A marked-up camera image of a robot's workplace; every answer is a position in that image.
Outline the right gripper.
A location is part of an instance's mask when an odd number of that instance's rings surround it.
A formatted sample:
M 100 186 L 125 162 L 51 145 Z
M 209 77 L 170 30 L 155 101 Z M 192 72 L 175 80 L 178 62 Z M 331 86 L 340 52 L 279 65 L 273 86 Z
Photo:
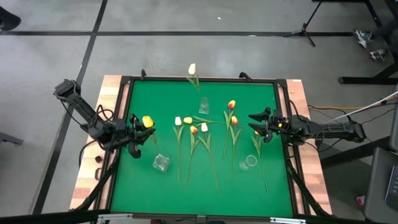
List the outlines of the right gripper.
M 251 119 L 258 122 L 269 120 L 269 125 L 254 123 L 248 124 L 256 133 L 258 133 L 258 135 L 264 138 L 264 143 L 269 143 L 272 140 L 273 134 L 285 134 L 290 130 L 290 123 L 286 117 L 271 116 L 269 118 L 270 115 L 271 109 L 269 107 L 266 107 L 261 113 L 248 115 Z

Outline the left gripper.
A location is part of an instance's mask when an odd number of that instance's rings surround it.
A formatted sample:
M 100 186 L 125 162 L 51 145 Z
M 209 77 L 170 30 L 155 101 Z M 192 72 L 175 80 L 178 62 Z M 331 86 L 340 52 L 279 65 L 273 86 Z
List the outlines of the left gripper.
M 141 150 L 138 149 L 137 142 L 135 139 L 135 128 L 129 127 L 123 119 L 117 119 L 114 127 L 114 146 L 119 148 L 132 143 L 129 146 L 129 153 L 133 158 L 141 157 Z M 138 144 L 144 145 L 144 143 L 154 134 L 155 128 L 146 128 L 136 132 L 138 136 Z

